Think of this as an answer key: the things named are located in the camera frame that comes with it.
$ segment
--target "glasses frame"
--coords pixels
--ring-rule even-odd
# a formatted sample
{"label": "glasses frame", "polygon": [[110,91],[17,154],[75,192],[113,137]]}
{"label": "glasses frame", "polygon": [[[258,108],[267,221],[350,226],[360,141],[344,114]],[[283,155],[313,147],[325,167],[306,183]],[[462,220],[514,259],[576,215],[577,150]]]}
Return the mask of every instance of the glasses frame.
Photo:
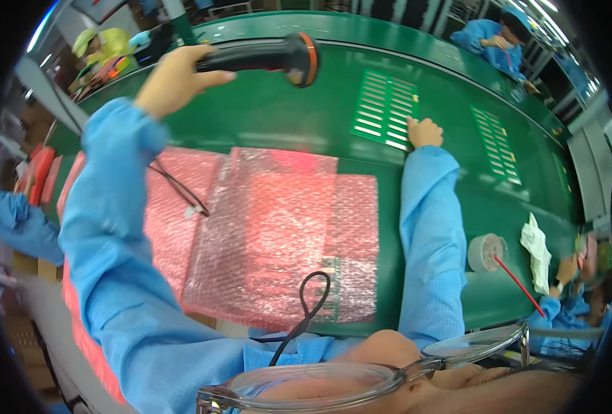
{"label": "glasses frame", "polygon": [[[351,400],[345,400],[343,402],[334,403],[322,407],[313,407],[312,403],[308,400],[297,400],[294,403],[286,405],[285,402],[268,402],[266,400],[258,400],[255,397],[249,397],[246,395],[240,395],[232,391],[229,387],[230,383],[234,380],[231,378],[227,382],[221,385],[207,385],[203,386],[198,390],[197,401],[196,401],[196,413],[197,414],[223,414],[225,411],[232,409],[237,410],[249,410],[252,412],[260,413],[324,413],[330,411],[345,410],[367,403],[373,402],[385,395],[389,395],[394,391],[398,390],[405,383],[416,380],[418,377],[426,376],[432,378],[435,371],[441,371],[443,369],[451,369],[457,366],[472,364],[476,361],[482,360],[491,356],[492,354],[499,352],[507,348],[512,343],[518,342],[521,354],[521,364],[525,367],[529,363],[529,322],[524,321],[514,325],[507,325],[505,327],[499,327],[495,329],[506,329],[507,327],[516,327],[515,332],[507,338],[500,340],[491,346],[483,348],[480,351],[473,351],[468,354],[457,355],[457,356],[428,356],[427,348],[424,348],[425,357],[417,361],[414,361],[410,365],[404,368],[397,368],[390,365],[384,364],[368,364],[378,365],[390,369],[393,372],[393,378],[391,381],[383,384],[380,387],[376,387],[366,393],[355,395],[351,397]],[[482,336],[484,333],[491,331],[478,331],[465,335],[468,338],[474,338],[475,336]],[[262,369],[281,369],[284,367],[268,367]]]}

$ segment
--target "blue cap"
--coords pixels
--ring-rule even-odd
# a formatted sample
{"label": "blue cap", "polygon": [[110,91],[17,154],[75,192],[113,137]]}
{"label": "blue cap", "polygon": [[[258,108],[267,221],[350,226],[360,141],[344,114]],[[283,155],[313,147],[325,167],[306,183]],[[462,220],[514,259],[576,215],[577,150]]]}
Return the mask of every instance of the blue cap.
{"label": "blue cap", "polygon": [[534,32],[534,27],[529,22],[529,19],[527,19],[526,13],[524,11],[521,11],[515,6],[504,6],[501,8],[501,11],[504,13],[511,13],[513,16],[516,16],[520,23],[522,23],[522,25],[526,27],[526,29],[529,30],[530,33]]}

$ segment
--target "glasses lens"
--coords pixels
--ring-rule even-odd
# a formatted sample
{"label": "glasses lens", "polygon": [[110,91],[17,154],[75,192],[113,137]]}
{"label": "glasses lens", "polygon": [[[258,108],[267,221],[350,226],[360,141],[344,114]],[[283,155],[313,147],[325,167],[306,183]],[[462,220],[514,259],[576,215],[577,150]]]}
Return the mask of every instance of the glasses lens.
{"label": "glasses lens", "polygon": [[327,407],[372,400],[391,390],[400,380],[397,369],[331,363],[256,369],[233,378],[228,387],[259,412],[322,412]]}
{"label": "glasses lens", "polygon": [[421,352],[426,356],[439,358],[469,357],[470,360],[463,362],[475,362],[490,354],[497,352],[498,346],[509,341],[511,343],[521,334],[520,325],[509,325],[468,333],[458,338],[434,343],[426,346]]}

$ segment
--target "green workbench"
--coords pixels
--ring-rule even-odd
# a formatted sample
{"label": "green workbench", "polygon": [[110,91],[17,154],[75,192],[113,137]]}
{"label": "green workbench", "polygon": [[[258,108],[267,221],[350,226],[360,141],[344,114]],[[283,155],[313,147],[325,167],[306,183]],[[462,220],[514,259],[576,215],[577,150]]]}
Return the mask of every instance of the green workbench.
{"label": "green workbench", "polygon": [[[547,128],[560,127],[560,123],[531,96],[510,105],[510,92],[503,94],[500,87],[509,85],[510,80],[488,63],[417,30],[344,13],[257,13],[194,28],[196,32],[203,30],[211,33],[205,38],[212,41],[282,37],[289,31],[303,30],[317,38],[345,42],[322,44],[321,72],[307,89],[294,88],[278,72],[243,71],[234,82],[210,89],[165,119],[172,133],[170,145],[218,152],[245,146],[324,154],[340,158],[340,174],[371,174],[377,178],[376,319],[373,323],[320,325],[314,331],[368,335],[398,324],[400,309],[396,304],[401,302],[405,267],[398,214],[407,154],[350,134],[364,70],[418,85],[419,118],[430,117],[444,129],[443,147],[461,166],[456,193],[462,205],[467,241],[490,232],[503,236],[509,246],[507,265],[534,296],[529,254],[519,244],[529,212],[534,213],[547,236],[552,268],[558,265],[559,257],[573,252],[575,223],[581,218],[579,189],[571,174],[567,150],[546,133]],[[409,48],[412,56],[369,46],[399,52]],[[422,62],[414,56],[430,61]],[[466,74],[443,68],[441,61],[447,56],[455,56],[458,69]],[[81,106],[93,113],[116,97],[134,97],[149,73],[136,71],[86,98]],[[470,105],[500,118],[515,154],[522,186],[492,177]],[[56,128],[50,145],[59,154],[74,155],[80,148],[78,139],[62,125]],[[467,274],[467,278],[462,303],[468,329],[511,321],[533,310],[504,273]]]}

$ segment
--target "bubble wrap bag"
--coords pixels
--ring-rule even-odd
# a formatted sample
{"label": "bubble wrap bag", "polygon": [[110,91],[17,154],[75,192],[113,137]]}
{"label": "bubble wrap bag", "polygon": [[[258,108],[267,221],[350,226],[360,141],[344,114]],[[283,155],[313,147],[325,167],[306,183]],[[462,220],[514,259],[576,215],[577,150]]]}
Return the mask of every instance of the bubble wrap bag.
{"label": "bubble wrap bag", "polygon": [[[197,234],[183,307],[251,327],[285,330],[303,318],[299,286],[325,270],[332,289],[320,322],[375,313],[377,188],[337,176],[337,159],[233,148],[215,179],[211,217]],[[312,279],[312,309],[325,281]]]}
{"label": "bubble wrap bag", "polygon": [[[198,196],[205,206],[209,204],[215,174],[227,158],[225,154],[174,147],[165,149],[158,157],[166,172]],[[143,231],[152,242],[154,266],[168,280],[181,303],[195,235],[205,216],[192,212],[191,205],[157,171],[148,169],[146,177],[148,196]]]}
{"label": "bubble wrap bag", "polygon": [[[214,152],[170,147],[159,155],[159,160],[166,171],[189,188],[205,205],[213,188],[215,172],[220,170],[227,158],[224,154]],[[58,200],[61,220],[71,186],[85,165],[85,154],[80,152],[74,160]],[[194,237],[203,216],[197,213],[187,214],[187,207],[190,204],[181,198],[166,178],[158,172],[148,169],[146,180],[148,201],[144,231],[152,242],[153,263],[168,280],[180,300],[189,269],[191,251],[194,249]],[[71,313],[71,330],[76,345],[113,399],[119,403],[126,403],[117,377],[106,362],[101,347],[83,327],[78,296],[70,282],[69,264],[66,260],[62,297]]]}

